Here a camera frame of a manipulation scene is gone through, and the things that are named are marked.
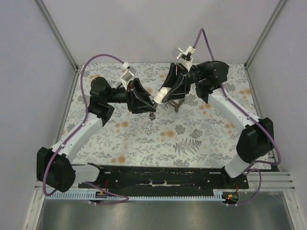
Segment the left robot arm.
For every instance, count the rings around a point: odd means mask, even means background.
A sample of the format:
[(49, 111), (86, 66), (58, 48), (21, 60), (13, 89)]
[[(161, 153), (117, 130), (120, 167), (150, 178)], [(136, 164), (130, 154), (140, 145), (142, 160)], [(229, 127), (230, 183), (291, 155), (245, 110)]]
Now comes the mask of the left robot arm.
[(103, 77), (94, 79), (83, 121), (51, 148), (42, 147), (37, 153), (36, 176), (43, 183), (43, 190), (50, 186), (64, 193), (73, 184), (97, 180), (100, 173), (98, 166), (93, 163), (73, 166), (72, 162), (91, 136), (109, 121), (114, 112), (112, 103), (126, 103), (128, 110), (134, 114), (153, 114), (163, 97), (161, 92), (150, 95), (138, 78), (116, 88)]

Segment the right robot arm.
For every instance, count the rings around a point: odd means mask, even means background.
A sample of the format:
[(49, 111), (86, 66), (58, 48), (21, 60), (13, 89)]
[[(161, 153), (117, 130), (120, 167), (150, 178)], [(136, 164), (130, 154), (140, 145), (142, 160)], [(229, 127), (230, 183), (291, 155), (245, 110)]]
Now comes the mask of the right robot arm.
[(171, 63), (154, 101), (162, 104), (184, 99), (195, 84), (197, 96), (217, 109), (240, 132), (236, 155), (224, 167), (228, 177), (236, 178), (274, 148), (274, 130), (269, 118), (252, 114), (226, 92), (222, 84), (227, 81), (228, 70), (229, 66), (222, 61), (206, 61), (190, 69)]

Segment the white elbow fitting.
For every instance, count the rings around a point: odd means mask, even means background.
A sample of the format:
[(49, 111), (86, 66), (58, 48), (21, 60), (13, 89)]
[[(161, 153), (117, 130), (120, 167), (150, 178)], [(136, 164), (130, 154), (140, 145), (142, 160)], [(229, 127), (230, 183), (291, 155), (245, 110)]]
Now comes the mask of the white elbow fitting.
[(161, 104), (162, 100), (166, 97), (167, 93), (170, 91), (169, 87), (162, 87), (154, 96), (153, 100), (157, 104)]

